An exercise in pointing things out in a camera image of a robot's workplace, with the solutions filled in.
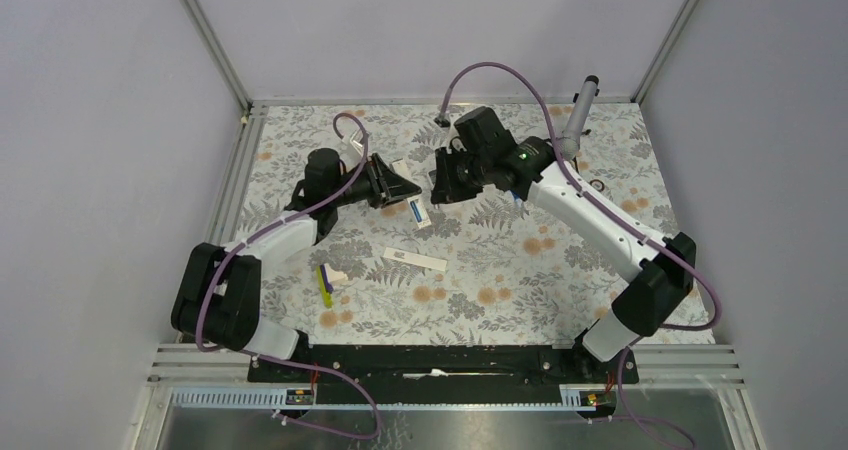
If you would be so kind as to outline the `white rectangular stick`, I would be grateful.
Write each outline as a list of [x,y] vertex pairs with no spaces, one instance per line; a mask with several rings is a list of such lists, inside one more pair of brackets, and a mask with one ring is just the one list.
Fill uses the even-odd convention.
[[447,269],[448,262],[444,259],[425,256],[414,252],[400,250],[392,247],[386,247],[383,257],[404,264],[409,264],[425,269],[444,272]]

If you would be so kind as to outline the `blue battery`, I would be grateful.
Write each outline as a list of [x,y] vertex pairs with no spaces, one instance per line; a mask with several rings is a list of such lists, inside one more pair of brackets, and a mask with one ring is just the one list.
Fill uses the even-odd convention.
[[414,217],[415,217],[416,223],[419,223],[419,224],[420,224],[420,223],[422,223],[422,222],[423,222],[423,217],[422,217],[422,215],[421,215],[421,213],[420,213],[420,210],[419,210],[419,208],[418,208],[417,202],[416,202],[415,200],[410,201],[410,208],[411,208],[411,210],[413,211],[413,214],[414,214]]

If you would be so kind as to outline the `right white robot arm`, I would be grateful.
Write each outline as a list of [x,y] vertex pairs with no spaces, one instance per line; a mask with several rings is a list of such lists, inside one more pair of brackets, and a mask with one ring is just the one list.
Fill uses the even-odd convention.
[[625,346],[654,335],[692,290],[694,241],[642,225],[590,184],[562,171],[552,138],[518,142],[490,107],[470,111],[454,127],[459,148],[435,151],[432,204],[471,200],[487,185],[511,192],[565,223],[626,281],[608,313],[577,340],[575,372],[589,382],[601,380]]

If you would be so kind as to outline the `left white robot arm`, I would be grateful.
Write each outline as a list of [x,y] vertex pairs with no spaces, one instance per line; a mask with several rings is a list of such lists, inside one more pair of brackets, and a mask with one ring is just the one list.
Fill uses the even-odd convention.
[[342,206],[365,202],[381,209],[422,192],[373,154],[344,171],[338,152],[312,151],[282,215],[242,242],[200,243],[188,258],[172,307],[172,327],[218,347],[272,357],[288,381],[309,371],[310,355],[297,345],[297,330],[262,317],[264,271],[328,236]]

